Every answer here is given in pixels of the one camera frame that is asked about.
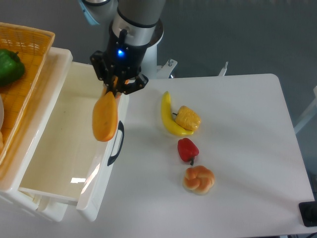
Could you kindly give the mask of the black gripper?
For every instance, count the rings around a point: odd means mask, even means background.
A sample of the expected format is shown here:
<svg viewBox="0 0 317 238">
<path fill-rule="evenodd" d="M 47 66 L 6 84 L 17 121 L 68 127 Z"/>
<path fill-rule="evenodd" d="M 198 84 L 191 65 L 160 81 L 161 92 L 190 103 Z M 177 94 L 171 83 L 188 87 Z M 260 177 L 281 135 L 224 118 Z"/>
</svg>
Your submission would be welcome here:
<svg viewBox="0 0 317 238">
<path fill-rule="evenodd" d="M 114 92 L 115 97 L 144 89 L 149 80 L 141 73 L 141 63 L 147 45 L 128 44 L 126 29 L 119 31 L 119 36 L 109 32 L 106 51 L 95 51 L 90 56 L 98 80 L 105 84 L 106 93 Z"/>
</svg>

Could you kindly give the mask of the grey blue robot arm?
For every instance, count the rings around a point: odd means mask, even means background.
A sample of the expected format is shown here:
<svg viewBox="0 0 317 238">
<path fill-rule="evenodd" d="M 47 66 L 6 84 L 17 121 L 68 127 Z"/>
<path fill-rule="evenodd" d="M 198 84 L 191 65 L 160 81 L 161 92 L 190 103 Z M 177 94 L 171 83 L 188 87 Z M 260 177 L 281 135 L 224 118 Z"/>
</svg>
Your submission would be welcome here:
<svg viewBox="0 0 317 238">
<path fill-rule="evenodd" d="M 91 25 L 110 19 L 105 51 L 95 51 L 90 61 L 98 80 L 114 96 L 143 89 L 148 78 L 141 64 L 160 23 L 163 0 L 81 0 Z"/>
</svg>

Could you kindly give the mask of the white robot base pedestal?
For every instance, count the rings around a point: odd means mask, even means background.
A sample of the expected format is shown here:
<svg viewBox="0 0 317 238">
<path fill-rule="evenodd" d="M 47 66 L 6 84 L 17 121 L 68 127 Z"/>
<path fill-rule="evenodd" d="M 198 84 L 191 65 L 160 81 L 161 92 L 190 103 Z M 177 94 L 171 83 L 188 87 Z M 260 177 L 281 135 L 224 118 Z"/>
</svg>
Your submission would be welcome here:
<svg viewBox="0 0 317 238">
<path fill-rule="evenodd" d="M 141 69 L 142 73 L 148 79 L 167 79 L 173 78 L 172 72 L 178 62 L 175 59 L 169 59 L 164 65 L 158 65 L 158 44 L 164 35 L 164 27 L 161 20 L 158 21 L 153 35 L 149 42 L 149 47 L 144 55 Z"/>
</svg>

